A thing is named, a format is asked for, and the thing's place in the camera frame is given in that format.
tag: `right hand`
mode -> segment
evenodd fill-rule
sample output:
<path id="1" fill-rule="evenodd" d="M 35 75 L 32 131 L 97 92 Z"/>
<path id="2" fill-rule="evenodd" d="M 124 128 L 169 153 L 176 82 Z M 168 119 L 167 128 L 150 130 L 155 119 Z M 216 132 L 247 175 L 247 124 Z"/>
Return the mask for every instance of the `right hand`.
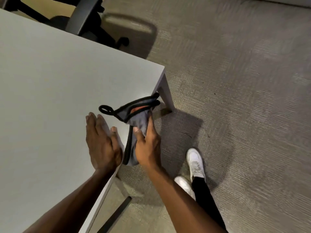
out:
<path id="1" fill-rule="evenodd" d="M 138 127 L 133 128 L 137 138 L 135 154 L 137 161 L 144 169 L 160 168 L 161 165 L 161 137 L 156 132 L 152 114 L 149 115 L 146 137 Z"/>

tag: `black strap loop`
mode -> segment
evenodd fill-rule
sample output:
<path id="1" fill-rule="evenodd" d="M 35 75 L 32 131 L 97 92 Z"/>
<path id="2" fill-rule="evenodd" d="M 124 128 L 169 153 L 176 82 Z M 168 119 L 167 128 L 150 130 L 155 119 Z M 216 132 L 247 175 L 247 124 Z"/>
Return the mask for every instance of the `black strap loop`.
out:
<path id="1" fill-rule="evenodd" d="M 107 114 L 107 115 L 114 115 L 115 114 L 115 111 L 113 110 L 113 108 L 111 108 L 108 105 L 101 105 L 101 106 L 99 106 L 98 109 L 103 114 Z"/>

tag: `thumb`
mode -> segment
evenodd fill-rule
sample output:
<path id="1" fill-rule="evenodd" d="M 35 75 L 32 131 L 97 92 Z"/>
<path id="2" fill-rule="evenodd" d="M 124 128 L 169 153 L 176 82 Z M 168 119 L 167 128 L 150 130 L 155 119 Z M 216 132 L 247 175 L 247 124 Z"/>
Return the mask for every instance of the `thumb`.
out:
<path id="1" fill-rule="evenodd" d="M 137 142 L 145 143 L 145 137 L 142 134 L 142 130 L 140 130 L 138 127 L 133 127 L 133 132 L 134 132 L 134 135 L 137 139 Z"/>

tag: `hand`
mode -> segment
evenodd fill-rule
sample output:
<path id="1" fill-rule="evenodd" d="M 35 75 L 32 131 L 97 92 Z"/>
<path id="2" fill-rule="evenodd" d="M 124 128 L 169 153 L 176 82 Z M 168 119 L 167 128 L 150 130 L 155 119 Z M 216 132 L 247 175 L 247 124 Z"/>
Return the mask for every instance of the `hand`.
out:
<path id="1" fill-rule="evenodd" d="M 156 132 L 152 114 L 149 116 L 146 137 L 138 127 L 133 128 L 137 138 L 135 154 L 138 162 L 145 169 L 161 167 L 161 137 Z"/>
<path id="2" fill-rule="evenodd" d="M 114 171 L 122 161 L 122 149 L 117 139 L 117 128 L 111 128 L 111 136 L 103 130 L 105 119 L 93 113 L 86 116 L 86 142 L 95 170 Z"/>

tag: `table top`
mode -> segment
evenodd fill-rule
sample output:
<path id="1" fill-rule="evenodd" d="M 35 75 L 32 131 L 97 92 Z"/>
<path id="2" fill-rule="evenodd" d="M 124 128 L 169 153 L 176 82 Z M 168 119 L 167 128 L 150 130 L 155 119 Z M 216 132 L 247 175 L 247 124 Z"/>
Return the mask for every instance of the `table top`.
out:
<path id="1" fill-rule="evenodd" d="M 92 175 L 85 116 L 151 95 L 164 66 L 4 10 L 0 19 L 0 232 L 22 232 Z M 128 125 L 104 118 L 125 145 Z"/>

